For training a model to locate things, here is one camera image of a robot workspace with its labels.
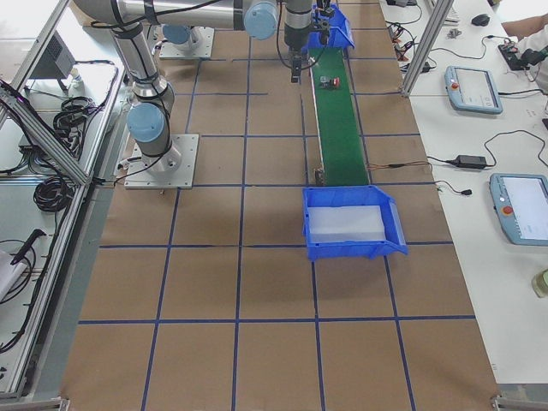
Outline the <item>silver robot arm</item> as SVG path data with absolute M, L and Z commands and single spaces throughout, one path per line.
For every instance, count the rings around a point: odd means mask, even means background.
M 251 38 L 267 39 L 279 29 L 285 15 L 284 42 L 289 47 L 291 81 L 299 82 L 302 49 L 313 30 L 311 1 L 77 1 L 93 19 L 92 26 L 109 30 L 116 50 L 133 80 L 140 102 L 157 105 L 169 122 L 170 83 L 162 77 L 143 33 L 152 26 L 209 27 L 245 31 Z
M 245 31 L 264 40 L 283 26 L 284 43 L 292 52 L 304 50 L 312 33 L 326 45 L 335 14 L 329 1 L 150 1 L 144 10 L 147 20 L 161 26 L 173 44 L 198 42 L 199 27 Z

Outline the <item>person forearm white sleeve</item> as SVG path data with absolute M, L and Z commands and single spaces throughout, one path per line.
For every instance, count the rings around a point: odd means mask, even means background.
M 510 37 L 517 37 L 520 56 L 527 50 L 541 52 L 547 46 L 547 14 L 506 21 L 502 26 Z

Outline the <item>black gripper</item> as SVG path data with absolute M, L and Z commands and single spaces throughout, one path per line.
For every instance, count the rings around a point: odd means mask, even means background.
M 292 83 L 301 78 L 301 50 L 308 38 L 308 14 L 287 12 L 284 22 L 284 43 L 289 47 L 289 62 Z
M 313 25 L 327 26 L 334 15 L 331 0 L 316 0 L 313 8 Z

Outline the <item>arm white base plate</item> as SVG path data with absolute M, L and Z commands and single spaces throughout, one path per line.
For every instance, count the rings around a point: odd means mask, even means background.
M 208 60 L 215 31 L 210 27 L 163 25 L 164 42 L 159 58 L 164 60 Z
M 198 134 L 172 134 L 171 148 L 156 163 L 154 158 L 142 156 L 134 143 L 133 157 L 138 160 L 128 164 L 128 176 L 122 183 L 127 189 L 190 189 L 194 183 L 196 158 L 200 136 Z

